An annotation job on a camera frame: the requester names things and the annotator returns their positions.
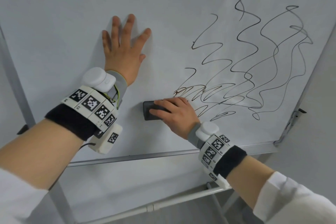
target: gray fabric strap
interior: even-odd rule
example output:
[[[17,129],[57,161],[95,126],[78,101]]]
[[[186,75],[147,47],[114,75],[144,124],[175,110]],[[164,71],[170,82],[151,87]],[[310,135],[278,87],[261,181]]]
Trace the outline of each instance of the gray fabric strap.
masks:
[[[196,136],[196,130],[199,129],[199,127],[201,126],[200,123],[197,123],[192,130],[189,132],[188,134],[188,142],[190,142],[193,146],[195,146],[198,149],[201,149],[202,146],[204,145],[204,141],[200,140],[197,136]]]
[[[107,95],[111,97],[115,103],[117,103],[118,110],[121,102],[123,101],[124,94],[127,90],[127,82],[125,78],[116,71],[108,70],[106,72],[116,78],[114,87],[112,87],[112,89],[107,92]]]

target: forearm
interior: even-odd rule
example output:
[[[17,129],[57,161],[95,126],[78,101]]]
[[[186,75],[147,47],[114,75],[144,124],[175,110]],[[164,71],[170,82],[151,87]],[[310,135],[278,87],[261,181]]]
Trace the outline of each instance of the forearm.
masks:
[[[0,167],[40,189],[49,189],[83,141],[64,127],[42,120],[0,149]]]
[[[259,193],[275,171],[251,156],[246,156],[227,176],[230,186],[252,209]]]

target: white sleeve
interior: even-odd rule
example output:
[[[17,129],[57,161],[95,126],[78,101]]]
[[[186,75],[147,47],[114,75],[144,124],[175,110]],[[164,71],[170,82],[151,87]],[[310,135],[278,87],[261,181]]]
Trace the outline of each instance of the white sleeve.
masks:
[[[21,223],[48,193],[0,169],[0,223]]]
[[[279,172],[261,189],[253,213],[267,224],[336,223],[336,206]]]

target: whiteboard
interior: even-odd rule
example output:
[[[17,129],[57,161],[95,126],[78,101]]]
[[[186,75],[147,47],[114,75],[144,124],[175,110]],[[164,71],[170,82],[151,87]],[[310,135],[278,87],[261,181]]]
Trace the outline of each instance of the whiteboard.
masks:
[[[103,66],[101,31],[111,17],[137,17],[152,37],[107,155],[82,149],[73,160],[193,149],[142,102],[192,101],[238,145],[279,139],[336,21],[334,0],[0,0],[0,23],[36,121]]]

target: black marker scribble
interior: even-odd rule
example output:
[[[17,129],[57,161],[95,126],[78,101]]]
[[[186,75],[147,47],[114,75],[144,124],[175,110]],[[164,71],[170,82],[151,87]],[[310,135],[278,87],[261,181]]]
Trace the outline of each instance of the black marker scribble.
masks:
[[[242,9],[239,9],[237,7],[237,5],[240,4]],[[252,45],[255,50],[251,53],[247,53],[247,56],[245,56],[244,58],[242,58],[241,60],[238,60],[237,62],[235,62],[233,64],[233,61],[231,59],[225,59],[225,58],[222,58],[222,59],[213,59],[211,60],[211,56],[219,51],[222,47],[223,47],[223,43],[221,42],[213,42],[213,43],[208,43],[208,44],[203,44],[203,45],[200,45],[200,46],[197,46],[195,47],[195,44],[197,42],[197,40],[204,34],[206,33],[206,31],[208,31],[218,20],[218,15],[217,14],[211,14],[213,16],[215,16],[215,20],[213,21],[213,23],[211,23],[197,38],[195,41],[193,41],[193,44],[191,46],[191,49],[192,50],[195,50],[195,49],[198,49],[198,48],[203,48],[205,46],[209,46],[209,45],[217,45],[218,48],[216,48],[213,52],[211,52],[210,54],[208,54],[204,59],[203,61],[201,62],[201,65],[207,65],[208,63],[210,62],[216,62],[217,64],[220,64],[222,65],[223,67],[212,77],[208,80],[208,82],[206,82],[205,84],[196,84],[196,85],[192,85],[192,86],[188,86],[188,87],[185,87],[183,86],[185,83],[188,82],[188,80],[190,78],[192,78],[196,73],[197,73],[197,70],[196,68],[192,68],[192,67],[187,67],[185,69],[191,69],[192,70],[192,74],[190,75],[189,78],[187,78],[187,80],[185,80],[177,90],[175,90],[174,92],[174,96],[182,96],[182,97],[189,97],[191,96],[191,100],[194,101],[195,99],[199,98],[203,103],[204,105],[197,108],[195,111],[200,111],[200,113],[198,114],[198,116],[201,116],[203,115],[205,112],[208,112],[209,110],[211,110],[212,108],[215,107],[215,109],[218,109],[221,107],[221,105],[226,105],[226,107],[224,109],[221,109],[220,112],[218,112],[212,119],[212,120],[217,120],[219,118],[222,118],[222,117],[225,117],[225,116],[229,116],[229,115],[233,115],[235,114],[236,112],[235,111],[227,111],[226,109],[228,109],[229,107],[234,107],[234,106],[241,106],[241,107],[246,107],[248,108],[250,111],[252,111],[252,116],[256,119],[256,120],[260,120],[260,116],[259,116],[259,113],[263,113],[263,112],[275,112],[276,110],[278,110],[280,108],[280,106],[283,104],[283,101],[284,101],[284,98],[285,98],[285,95],[286,95],[286,91],[287,91],[287,87],[288,87],[288,83],[295,77],[298,77],[298,76],[303,76],[305,75],[306,73],[306,64],[305,64],[305,58],[302,54],[302,51],[301,51],[301,48],[300,48],[300,45],[301,44],[313,44],[313,41],[312,39],[309,37],[307,31],[304,29],[304,25],[303,25],[303,21],[301,20],[301,18],[295,13],[293,12],[294,9],[297,9],[299,6],[297,5],[289,5],[287,6],[285,9],[284,12],[276,15],[274,18],[272,18],[271,20],[269,20],[263,27],[262,29],[260,30],[259,34],[266,38],[267,40],[269,40],[272,44],[274,44],[275,48],[273,50],[273,53],[263,59],[262,61],[259,61],[257,64],[253,65],[252,67],[250,67],[248,70],[246,71],[238,71],[236,69],[234,69],[234,67],[239,64],[240,62],[242,62],[243,60],[245,60],[246,58],[248,57],[251,57],[253,55],[255,55],[258,51],[259,51],[259,48],[256,44],[254,43],[251,43],[251,42],[248,42],[248,41],[245,41],[244,39],[242,39],[240,37],[240,35],[246,31],[247,29],[249,28],[252,28],[254,26],[256,26],[257,24],[261,23],[261,18],[258,17],[257,15],[249,12],[249,11],[246,11],[245,9],[245,6],[243,4],[243,0],[238,0],[236,5],[234,6],[235,10],[237,11],[240,11],[242,12],[241,14],[241,18],[239,19],[239,21],[243,18],[243,16],[245,14],[248,14],[251,16],[251,18],[256,18],[257,21],[253,24],[251,24],[250,26],[246,27],[245,29],[243,29],[238,35],[237,35],[237,41],[242,43],[242,44],[248,44],[248,45]],[[275,40],[272,40],[271,38],[269,38],[268,36],[264,35],[263,33],[263,30],[264,28],[273,20],[275,20],[276,18],[282,16],[283,14],[286,14],[286,13],[291,13],[292,15],[294,15],[299,21],[300,21],[300,25],[291,25],[289,28],[291,29],[294,29],[296,32],[290,36],[288,36],[285,40],[283,40],[282,42],[280,42],[279,44],[276,44],[276,41]],[[258,99],[255,99],[253,97],[251,97],[251,93],[256,91],[257,89],[259,89],[260,87],[264,86],[264,85],[267,85],[269,84],[270,82],[272,82],[277,74],[278,74],[278,64],[277,64],[277,61],[275,59],[275,56],[279,53],[279,46],[282,45],[284,42],[286,42],[288,39],[292,38],[293,36],[297,35],[297,34],[302,34],[304,36],[304,38],[302,40],[300,40],[297,44],[294,45],[294,47],[292,48],[292,51],[291,51],[291,68],[290,68],[290,73],[288,75],[288,78],[285,82],[281,83],[281,85],[279,86],[276,86],[276,87],[270,87],[270,88],[267,88],[267,89],[264,89],[264,90],[260,90],[258,92],[258,95],[260,97],[260,100]],[[304,64],[304,72],[302,74],[299,74],[299,75],[295,75],[293,76],[292,75],[292,71],[293,71],[293,52],[295,50],[295,48],[298,48],[299,50],[299,53],[300,53],[300,56],[302,58],[302,62]],[[267,80],[267,82],[263,83],[262,85],[259,85],[259,86],[256,86],[255,83],[253,82],[253,75],[250,73],[250,70],[253,69],[254,67],[264,63],[265,61],[267,61],[268,59],[272,59],[272,62],[274,64],[274,69],[275,69],[275,72],[274,72],[274,75],[269,79]],[[224,71],[225,69],[227,69],[228,67],[229,68],[229,71],[232,72],[232,73],[241,73],[243,74],[244,76],[244,79],[245,81],[243,81],[242,83],[239,83],[239,84],[235,84],[235,83],[221,83],[221,84],[217,84],[217,85],[214,85],[212,87],[209,87],[208,84],[211,82],[212,79],[214,78],[218,78],[219,77],[219,74]],[[248,90],[244,90],[242,92],[239,92],[238,94],[234,94],[232,96],[228,96],[230,94],[230,92],[232,92],[234,89],[236,89],[238,86],[241,86],[242,84],[247,84],[250,85],[248,86],[249,89]],[[271,111],[257,111],[258,109],[261,109],[263,106],[264,106],[264,99],[263,99],[263,96],[262,96],[262,93],[265,93],[266,91],[268,90],[274,90],[274,89],[277,89],[277,88],[280,88],[280,87],[285,87],[285,90],[283,92],[283,98],[280,102],[280,104],[278,105],[278,107],[276,107],[274,110],[271,110]],[[228,89],[229,90],[223,95],[221,96],[223,98],[223,101],[221,102],[207,102],[207,100],[212,97],[213,95],[216,95],[216,96],[220,96],[220,91],[223,91],[225,89]],[[253,100],[254,102],[256,102],[257,104],[254,105],[254,106],[246,106],[246,105],[242,105],[242,104],[239,104],[240,102],[242,102],[245,98],[247,99],[250,99],[250,100]]]

